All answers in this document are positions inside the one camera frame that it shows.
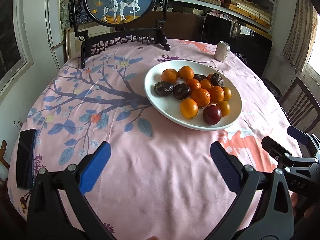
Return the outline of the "person right hand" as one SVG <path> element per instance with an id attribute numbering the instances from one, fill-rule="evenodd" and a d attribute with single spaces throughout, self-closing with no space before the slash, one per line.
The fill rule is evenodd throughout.
<path id="1" fill-rule="evenodd" d="M 292 204 L 292 208 L 293 208 L 293 216 L 295 217 L 297 214 L 297 210 L 296 207 L 298 205 L 299 202 L 299 195 L 297 193 L 293 193 L 291 194 L 291 204 Z M 316 204 L 313 204 L 310 208 L 308 208 L 305 212 L 304 212 L 304 218 L 307 219 L 311 216 L 311 214 L 313 213 L 314 209 L 316 208 Z"/>

